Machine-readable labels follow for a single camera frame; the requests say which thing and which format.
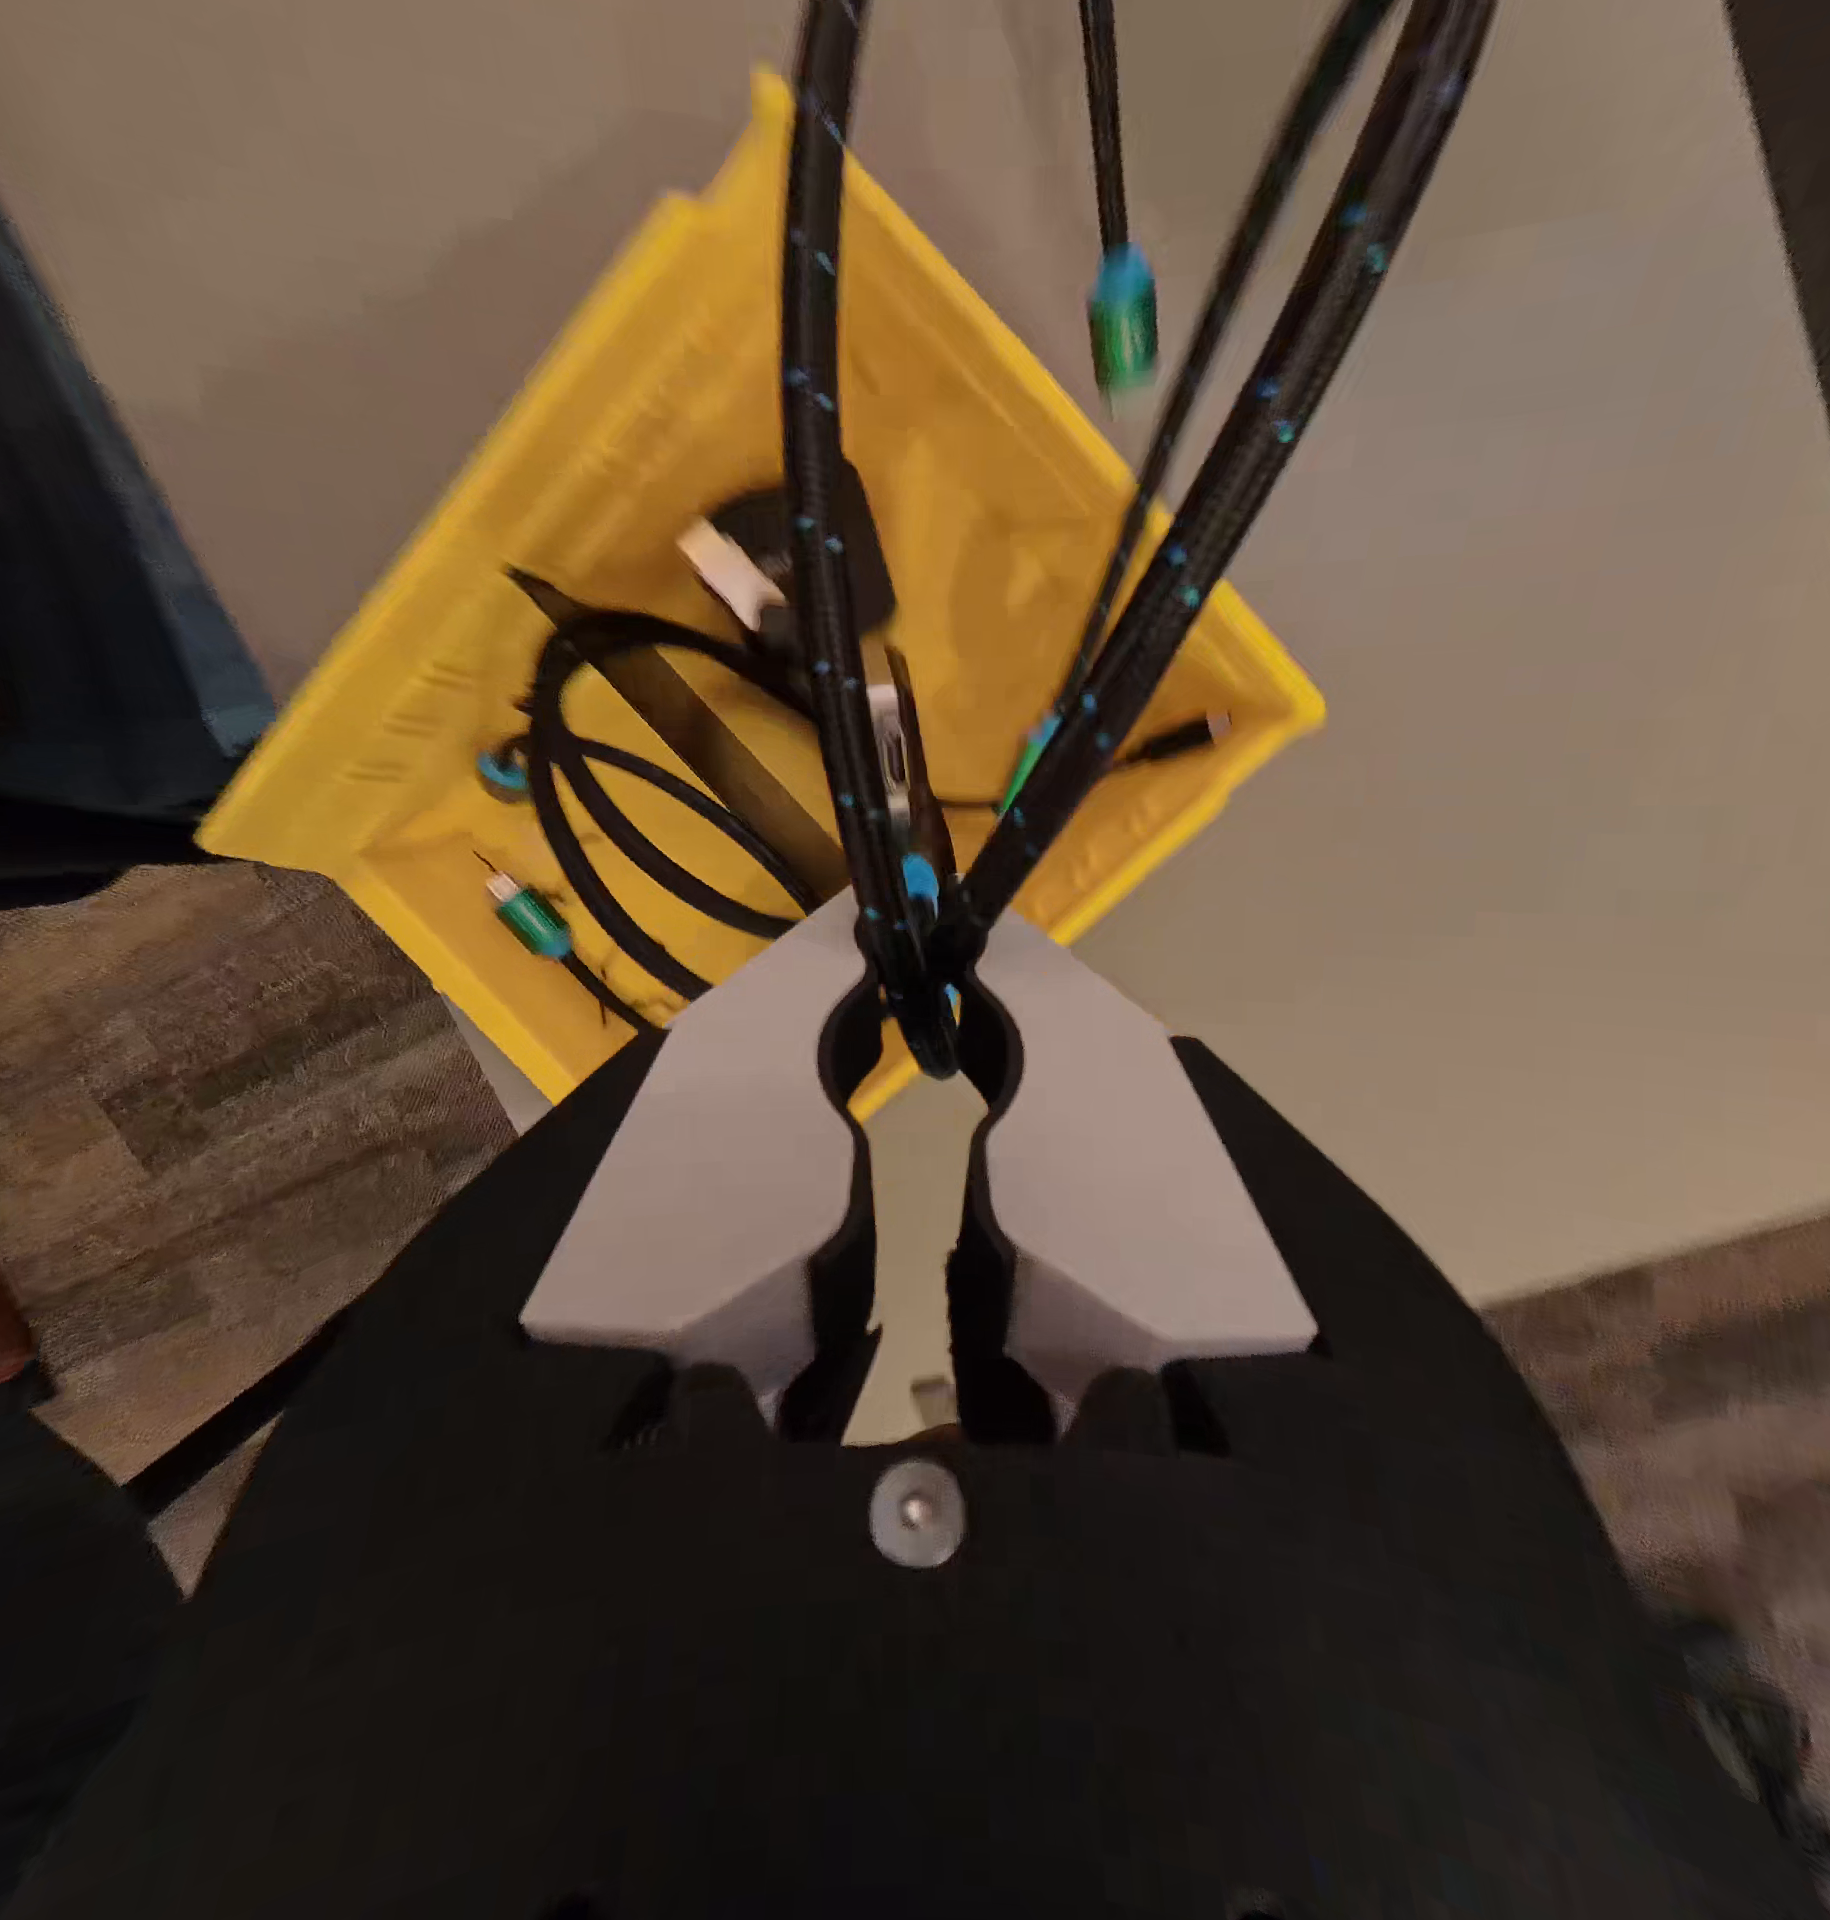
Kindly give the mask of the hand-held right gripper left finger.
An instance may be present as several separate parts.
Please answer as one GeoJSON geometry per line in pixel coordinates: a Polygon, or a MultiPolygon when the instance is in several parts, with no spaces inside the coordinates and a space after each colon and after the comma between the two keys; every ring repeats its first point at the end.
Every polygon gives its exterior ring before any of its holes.
{"type": "Polygon", "coordinates": [[[830,899],[650,1048],[522,1331],[678,1367],[809,1367],[859,1348],[876,1257],[851,1095],[876,1061],[856,902],[830,899]]]}

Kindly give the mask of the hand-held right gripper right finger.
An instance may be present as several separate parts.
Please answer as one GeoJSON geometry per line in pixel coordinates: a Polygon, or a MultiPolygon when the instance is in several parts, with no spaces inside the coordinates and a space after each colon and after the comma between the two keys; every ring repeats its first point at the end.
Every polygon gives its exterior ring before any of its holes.
{"type": "Polygon", "coordinates": [[[970,1172],[1001,1358],[1093,1382],[1310,1348],[1315,1319],[1162,1021],[1006,915],[962,990],[962,1061],[986,1108],[970,1172]]]}

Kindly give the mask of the yellow plastic bin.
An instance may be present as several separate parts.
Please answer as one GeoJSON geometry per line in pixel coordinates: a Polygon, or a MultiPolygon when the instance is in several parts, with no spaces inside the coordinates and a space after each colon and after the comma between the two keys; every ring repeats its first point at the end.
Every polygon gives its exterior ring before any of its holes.
{"type": "MultiPolygon", "coordinates": [[[[615,252],[202,825],[204,851],[336,882],[550,1099],[623,1025],[494,926],[483,859],[554,895],[647,1019],[680,999],[623,958],[536,816],[476,772],[516,733],[546,632],[509,570],[734,634],[678,534],[781,477],[787,147],[791,91],[758,69],[723,170],[615,252]]],[[[1134,473],[859,163],[839,293],[843,453],[900,600],[929,777],[997,795],[1063,674],[1134,473]]]]}

